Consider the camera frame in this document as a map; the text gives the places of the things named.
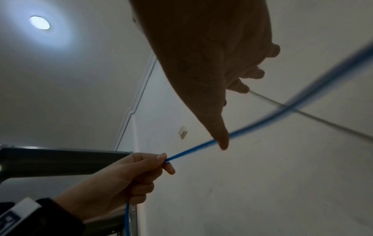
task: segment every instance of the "ceiling trim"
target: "ceiling trim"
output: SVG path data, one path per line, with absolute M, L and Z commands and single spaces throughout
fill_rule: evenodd
M 152 54 L 150 55 L 150 57 L 148 59 L 148 62 L 146 64 L 146 67 L 145 67 L 143 76 L 140 80 L 139 86 L 137 87 L 135 97 L 132 101 L 131 107 L 128 107 L 127 110 L 125 111 L 123 120 L 120 124 L 117 137 L 115 138 L 115 141 L 114 141 L 114 144 L 113 144 L 113 150 L 115 150 L 115 151 L 118 150 L 120 141 L 123 138 L 124 132 L 127 128 L 127 125 L 129 123 L 129 120 L 130 120 L 132 114 L 134 114 L 136 112 L 137 107 L 139 106 L 139 103 L 140 103 L 141 97 L 144 93 L 146 84 L 149 81 L 150 75 L 152 74 L 152 71 L 153 71 L 153 68 L 154 68 L 156 62 L 157 62 L 157 58 L 156 58 L 155 54 L 152 52 Z

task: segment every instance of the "wall switch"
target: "wall switch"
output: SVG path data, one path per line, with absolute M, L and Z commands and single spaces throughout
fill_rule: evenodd
M 186 134 L 187 134 L 187 128 L 185 126 L 182 126 L 181 129 L 179 130 L 179 136 L 181 139 L 184 139 Z

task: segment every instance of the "fingernail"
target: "fingernail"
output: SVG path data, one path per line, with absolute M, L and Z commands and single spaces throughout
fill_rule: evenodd
M 157 161 L 160 163 L 163 163 L 166 160 L 166 158 L 167 158 L 166 153 L 162 153 L 159 156 L 157 156 Z

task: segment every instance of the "wall outlet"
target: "wall outlet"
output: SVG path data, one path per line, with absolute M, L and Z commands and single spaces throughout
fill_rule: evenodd
M 185 126 L 182 126 L 181 129 L 179 130 L 179 136 L 181 139 L 184 139 L 186 134 L 187 134 L 187 128 Z

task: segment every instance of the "blue rope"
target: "blue rope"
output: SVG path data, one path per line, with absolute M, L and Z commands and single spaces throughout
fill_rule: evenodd
M 289 115 L 294 109 L 300 107 L 301 105 L 304 105 L 307 101 L 315 97 L 318 93 L 332 86 L 338 80 L 345 78 L 346 75 L 356 70 L 357 68 L 363 66 L 372 58 L 373 58 L 373 42 L 371 42 L 368 46 L 366 46 L 362 50 L 355 53 L 353 56 L 347 58 L 345 61 L 343 61 L 339 65 L 332 68 L 328 73 L 324 74 L 319 79 L 317 79 L 315 82 L 310 84 L 300 93 L 298 93 L 296 96 L 290 99 L 287 102 L 287 105 L 285 107 L 277 109 L 277 111 L 265 116 L 264 118 L 260 119 L 259 121 L 254 122 L 253 124 L 250 124 L 246 127 L 243 127 L 242 129 L 238 129 L 230 133 L 229 137 L 231 139 L 240 137 L 249 132 L 253 132 L 257 129 L 263 128 L 264 126 L 270 125 L 271 123 L 278 121 L 280 118 L 283 118 L 286 115 Z M 167 158 L 165 163 L 175 160 L 177 158 L 180 158 L 182 156 L 188 155 L 190 153 L 205 149 L 215 144 L 217 144 L 215 140 L 210 140 L 208 142 L 202 143 L 196 147 L 193 147 L 177 155 L 174 155 L 170 158 Z M 127 212 L 125 214 L 125 225 L 129 225 L 129 216 Z M 125 233 L 126 233 L 125 236 L 131 236 L 129 234 L 129 229 L 126 229 L 126 226 L 125 226 Z

